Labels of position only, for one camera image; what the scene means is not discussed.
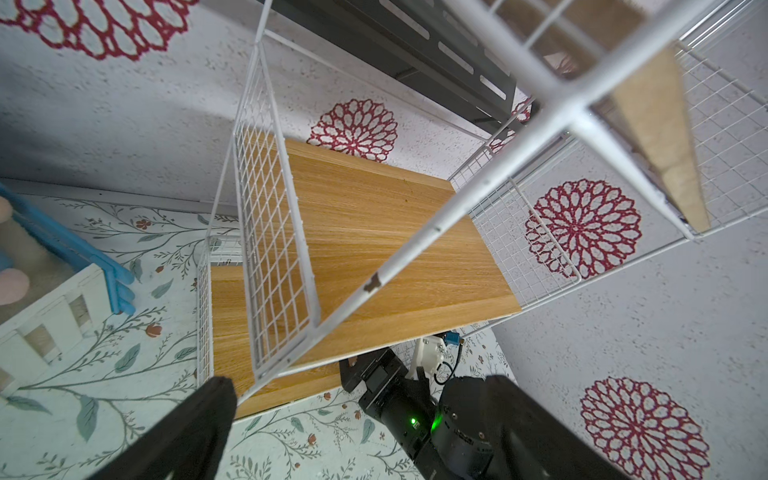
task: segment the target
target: floor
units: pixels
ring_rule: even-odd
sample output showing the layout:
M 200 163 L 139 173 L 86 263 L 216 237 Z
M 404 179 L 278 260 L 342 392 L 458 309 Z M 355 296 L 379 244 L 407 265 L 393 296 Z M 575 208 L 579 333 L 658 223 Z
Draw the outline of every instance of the floor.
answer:
M 0 478 L 83 478 L 195 389 L 195 259 L 209 216 L 28 198 L 137 278 L 134 316 L 110 317 L 0 406 Z M 238 228 L 233 218 L 220 222 L 227 226 L 215 234 Z M 396 347 L 406 361 L 410 346 Z M 468 339 L 457 374 L 514 378 L 490 331 Z M 420 478 L 392 436 L 360 412 L 359 395 L 336 389 L 236 422 L 217 477 Z

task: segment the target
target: leaf pattern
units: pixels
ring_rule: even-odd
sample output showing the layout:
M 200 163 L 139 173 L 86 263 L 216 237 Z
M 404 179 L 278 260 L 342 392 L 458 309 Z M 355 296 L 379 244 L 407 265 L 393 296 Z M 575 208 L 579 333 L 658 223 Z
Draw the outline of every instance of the leaf pattern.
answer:
M 160 298 L 163 295 L 165 295 L 167 293 L 167 291 L 170 289 L 170 286 L 171 286 L 171 284 L 173 284 L 173 282 L 174 282 L 174 279 L 170 279 L 170 282 L 163 283 L 158 288 L 152 290 L 152 294 L 151 294 L 152 297 L 153 298 Z
M 141 274 L 143 273 L 141 271 L 141 258 L 137 258 L 136 260 L 131 260 L 131 265 L 128 268 L 131 273 L 133 273 L 134 278 L 141 283 Z
M 188 347 L 187 347 L 187 348 L 185 348 L 185 349 L 181 349 L 181 350 L 179 350 L 179 351 L 176 353 L 176 355 L 174 355 L 174 358 L 175 358 L 176 360 L 181 360 L 181 359 L 183 359 L 185 356 L 191 355 L 191 354 L 195 353 L 196 351 L 197 351 L 197 347 L 196 347 L 196 346 L 188 346 Z
M 80 436 L 87 442 L 96 429 L 96 416 L 98 414 L 98 400 L 89 396 L 80 396 L 80 413 L 77 423 Z
M 51 414 L 40 402 L 34 399 L 26 399 L 20 396 L 9 396 L 5 399 L 6 402 L 12 407 L 16 407 L 19 410 L 31 410 L 33 412 L 45 412 Z
M 139 239 L 140 242 L 149 242 L 152 240 L 155 240 L 156 238 L 162 237 L 162 233 L 153 233 L 152 235 L 144 235 L 142 238 Z
M 371 422 L 371 419 L 366 419 L 365 424 L 362 426 L 362 440 L 360 440 L 360 443 L 368 442 L 374 430 L 376 430 L 376 425 Z
M 245 429 L 247 432 L 248 430 L 251 430 L 256 425 L 259 425 L 259 421 L 261 420 L 261 416 L 257 416 L 255 419 L 251 421 L 251 423 L 248 424 L 248 427 Z
M 291 424 L 291 425 L 293 425 L 293 427 L 294 427 L 296 430 L 298 430 L 299 432 L 302 432 L 302 433 L 304 433 L 304 425 L 302 425 L 302 424 L 301 424 L 301 420 L 299 420 L 298 418 L 296 418 L 296 417 L 293 417 L 293 418 L 290 420 L 290 424 Z
M 136 357 L 139 356 L 139 350 L 141 350 L 140 343 L 137 343 L 136 345 L 132 346 L 131 349 L 129 349 L 125 353 L 125 355 L 123 355 L 123 358 L 119 359 L 114 364 L 114 371 L 117 373 L 122 373 L 130 369 L 136 362 Z

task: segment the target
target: blue connector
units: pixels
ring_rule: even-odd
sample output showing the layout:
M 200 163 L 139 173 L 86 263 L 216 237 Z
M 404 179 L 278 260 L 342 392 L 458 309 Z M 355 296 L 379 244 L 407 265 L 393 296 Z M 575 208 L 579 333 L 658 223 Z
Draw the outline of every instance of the blue connector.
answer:
M 456 332 L 445 332 L 445 338 L 443 341 L 446 345 L 458 345 L 458 341 L 461 339 Z

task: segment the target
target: white metal pole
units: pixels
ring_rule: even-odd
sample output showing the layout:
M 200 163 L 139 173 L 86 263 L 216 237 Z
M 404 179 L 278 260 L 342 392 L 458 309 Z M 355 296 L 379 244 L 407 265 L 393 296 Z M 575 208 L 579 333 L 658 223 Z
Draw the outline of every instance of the white metal pole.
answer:
M 485 4 L 479 0 L 445 0 L 445 3 L 472 34 L 512 71 L 518 82 L 531 90 L 529 93 L 534 97 L 549 101 L 565 86 L 565 82 L 555 76 L 538 56 L 523 48 L 522 42 L 499 17 L 486 10 Z
M 266 18 L 270 16 L 270 9 L 272 8 L 272 0 L 264 0 L 264 5 L 261 8 L 261 16 L 259 17 L 259 26 L 256 28 L 256 43 L 261 41 L 262 35 L 264 35 L 264 29 L 266 28 Z
M 525 39 L 523 48 L 532 47 L 538 38 L 544 34 L 547 28 L 549 28 L 549 25 L 552 25 L 552 22 L 555 22 L 558 18 L 560 18 L 560 15 L 565 12 L 565 9 L 568 8 L 568 6 L 573 3 L 573 1 L 574 0 L 560 0 L 558 6 L 554 7 L 554 9 L 549 12 L 549 15 L 547 15 L 540 24 L 538 24 L 538 27 L 536 27 L 533 33 L 531 33 L 531 35 Z
M 714 0 L 667 3 L 591 70 L 571 82 L 569 89 L 572 91 L 567 94 L 577 96 L 586 105 L 600 100 L 668 46 L 693 18 L 703 14 L 713 3 Z
M 546 15 L 549 12 L 549 5 L 543 0 L 525 0 L 525 3 L 536 8 L 539 13 Z M 571 23 L 570 20 L 563 17 L 554 19 L 554 24 L 558 26 L 571 40 L 575 41 L 580 47 L 587 51 L 595 60 L 605 55 L 605 48 L 597 43 L 589 35 L 585 34 L 579 27 Z
M 230 155 L 232 154 L 232 140 L 234 135 L 230 135 L 230 142 L 227 145 L 227 154 L 224 155 L 224 165 L 221 166 L 221 175 L 219 176 L 219 186 L 216 189 L 216 196 L 214 197 L 214 206 L 210 209 L 210 218 L 208 219 L 208 228 L 205 230 L 205 247 L 210 248 L 208 244 L 208 238 L 210 237 L 210 231 L 214 228 L 214 221 L 216 220 L 216 209 L 219 207 L 219 199 L 221 198 L 221 190 L 224 186 L 224 178 L 227 177 L 227 167 L 230 164 Z
M 635 190 L 661 215 L 672 223 L 688 240 L 694 239 L 690 228 L 677 216 L 667 203 L 667 197 L 648 180 L 645 173 L 637 166 L 632 157 L 608 133 L 600 122 L 591 114 L 580 115 L 571 124 L 571 131 L 581 141 L 592 147 L 611 165 Z

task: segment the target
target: black cable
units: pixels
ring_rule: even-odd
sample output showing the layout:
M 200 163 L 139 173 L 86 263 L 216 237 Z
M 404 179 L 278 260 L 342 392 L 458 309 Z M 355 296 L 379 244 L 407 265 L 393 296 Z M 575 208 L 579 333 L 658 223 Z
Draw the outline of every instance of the black cable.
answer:
M 451 370 L 451 373 L 448 375 L 448 378 L 445 379 L 444 382 L 441 382 L 440 380 L 437 380 L 437 372 L 435 372 L 432 375 L 432 377 L 435 379 L 435 383 L 437 383 L 438 385 L 445 385 L 446 383 L 448 383 L 448 381 L 451 378 L 453 378 L 453 374 L 456 373 L 456 369 L 458 368 L 458 361 L 462 359 L 462 348 L 464 348 L 464 339 L 461 339 L 461 340 L 458 341 L 458 352 L 456 353 L 456 363 L 454 364 L 454 366 L 451 367 L 450 363 L 443 362 L 440 365 L 438 365 L 438 367 L 437 367 L 438 370 L 440 370 L 441 366 L 443 366 L 443 365 L 447 366 Z

